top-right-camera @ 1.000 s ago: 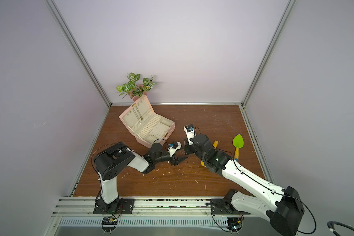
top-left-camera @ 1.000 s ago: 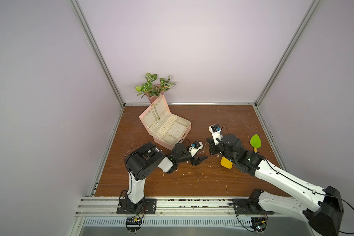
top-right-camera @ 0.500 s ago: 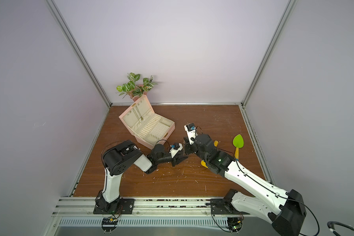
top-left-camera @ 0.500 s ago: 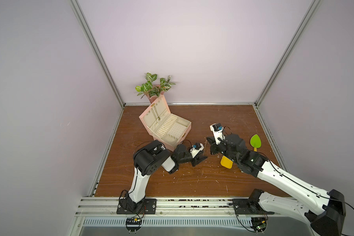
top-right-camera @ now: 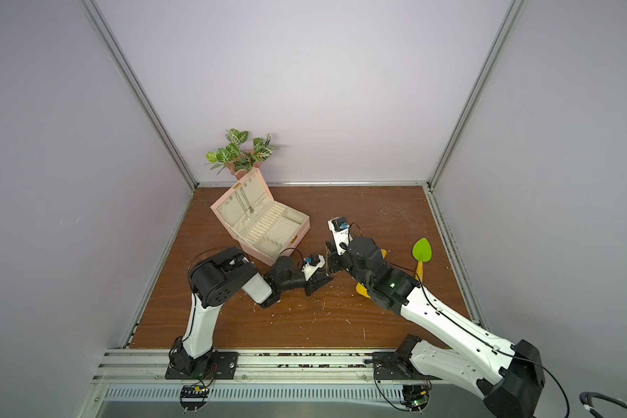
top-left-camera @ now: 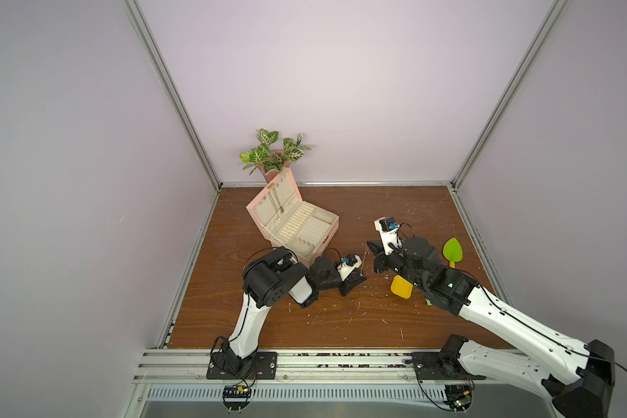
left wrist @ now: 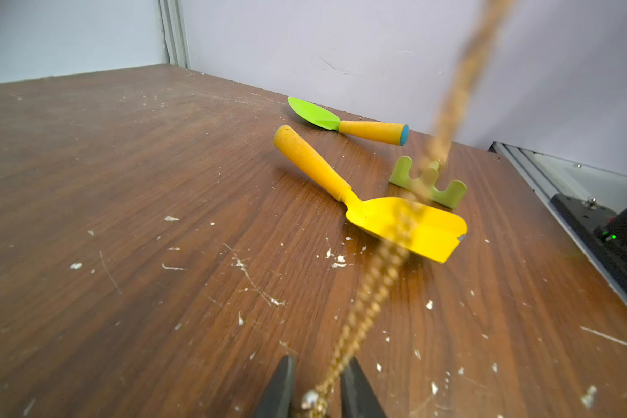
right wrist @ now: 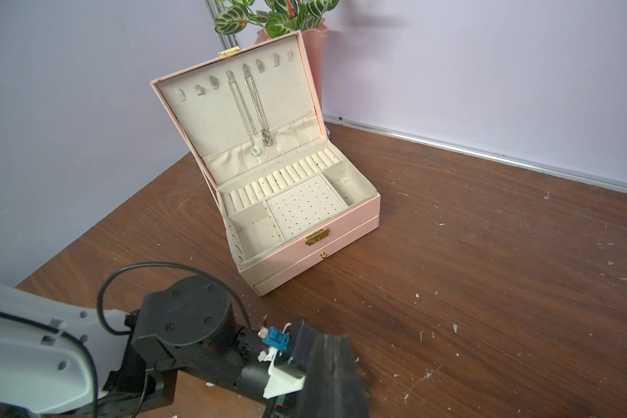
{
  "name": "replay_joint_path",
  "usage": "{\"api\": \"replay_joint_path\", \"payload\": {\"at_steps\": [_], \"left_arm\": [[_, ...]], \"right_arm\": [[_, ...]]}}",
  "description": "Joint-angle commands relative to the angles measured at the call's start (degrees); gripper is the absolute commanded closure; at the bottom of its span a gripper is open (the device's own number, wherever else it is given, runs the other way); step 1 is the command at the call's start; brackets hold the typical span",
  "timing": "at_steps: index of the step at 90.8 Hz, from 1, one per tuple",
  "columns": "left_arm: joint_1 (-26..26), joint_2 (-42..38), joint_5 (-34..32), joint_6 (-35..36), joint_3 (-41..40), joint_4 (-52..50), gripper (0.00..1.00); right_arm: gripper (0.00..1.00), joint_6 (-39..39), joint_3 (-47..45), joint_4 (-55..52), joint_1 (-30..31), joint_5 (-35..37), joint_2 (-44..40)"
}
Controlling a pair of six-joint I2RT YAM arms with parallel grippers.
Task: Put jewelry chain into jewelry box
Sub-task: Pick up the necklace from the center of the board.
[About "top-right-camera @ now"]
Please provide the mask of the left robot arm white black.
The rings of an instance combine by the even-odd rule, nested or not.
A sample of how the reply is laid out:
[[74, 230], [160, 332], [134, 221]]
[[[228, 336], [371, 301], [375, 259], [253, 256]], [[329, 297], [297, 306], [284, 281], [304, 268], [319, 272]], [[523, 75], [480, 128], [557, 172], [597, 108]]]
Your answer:
[[209, 376], [214, 369], [212, 338], [221, 308], [239, 291], [256, 305], [269, 308], [283, 292], [302, 289], [309, 297], [333, 276], [325, 271], [325, 261], [319, 254], [306, 258], [302, 268], [282, 255], [263, 274], [244, 251], [225, 247], [190, 266], [187, 280], [191, 311], [186, 332], [172, 343], [168, 354], [167, 380], [202, 381]]

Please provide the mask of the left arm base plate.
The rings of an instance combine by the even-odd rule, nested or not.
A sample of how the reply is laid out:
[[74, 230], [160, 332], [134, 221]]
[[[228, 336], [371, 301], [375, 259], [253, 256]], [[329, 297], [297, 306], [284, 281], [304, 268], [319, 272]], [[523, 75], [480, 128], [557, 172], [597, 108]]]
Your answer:
[[167, 380], [232, 380], [238, 363], [238, 352], [209, 351], [193, 359], [186, 351], [169, 355]]

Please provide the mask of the pink jewelry box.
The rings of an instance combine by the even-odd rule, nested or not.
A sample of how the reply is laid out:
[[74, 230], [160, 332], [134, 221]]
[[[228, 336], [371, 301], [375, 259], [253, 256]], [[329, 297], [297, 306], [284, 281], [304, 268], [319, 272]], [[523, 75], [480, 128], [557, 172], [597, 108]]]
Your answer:
[[246, 254], [268, 266], [292, 254], [310, 229], [310, 217], [275, 200], [257, 168], [221, 195], [211, 210]]

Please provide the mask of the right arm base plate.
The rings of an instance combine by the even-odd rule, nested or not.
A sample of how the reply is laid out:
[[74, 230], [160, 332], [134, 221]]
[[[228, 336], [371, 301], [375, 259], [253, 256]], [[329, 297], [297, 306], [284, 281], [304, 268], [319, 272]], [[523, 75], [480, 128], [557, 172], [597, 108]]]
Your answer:
[[404, 360], [395, 352], [374, 352], [372, 353], [371, 361], [366, 361], [366, 363], [373, 366], [374, 378], [377, 381], [437, 380], [435, 376], [427, 376], [418, 372], [408, 359]]

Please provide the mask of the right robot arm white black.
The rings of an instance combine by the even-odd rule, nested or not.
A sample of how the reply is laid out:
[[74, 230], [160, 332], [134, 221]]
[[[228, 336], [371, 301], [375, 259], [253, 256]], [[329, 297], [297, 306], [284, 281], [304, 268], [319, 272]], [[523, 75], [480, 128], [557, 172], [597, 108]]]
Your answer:
[[344, 271], [367, 290], [369, 299], [413, 322], [446, 344], [435, 348], [409, 337], [403, 343], [409, 366], [482, 399], [496, 417], [531, 417], [550, 372], [540, 351], [526, 340], [512, 342], [448, 307], [416, 278], [391, 266], [373, 239], [326, 243], [333, 273]]

